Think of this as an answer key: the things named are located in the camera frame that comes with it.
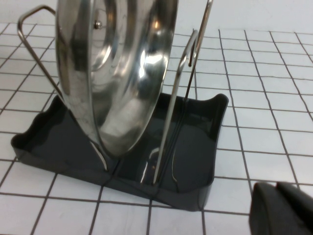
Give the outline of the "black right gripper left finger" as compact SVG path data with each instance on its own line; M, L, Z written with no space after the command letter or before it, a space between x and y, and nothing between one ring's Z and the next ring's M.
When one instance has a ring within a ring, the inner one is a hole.
M275 186L256 183L249 213L253 235L311 235L313 219L301 219Z

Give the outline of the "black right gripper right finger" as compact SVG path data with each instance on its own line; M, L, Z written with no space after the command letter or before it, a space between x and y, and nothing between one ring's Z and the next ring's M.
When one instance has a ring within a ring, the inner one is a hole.
M277 189L301 219L313 218L313 198L286 182L278 182Z

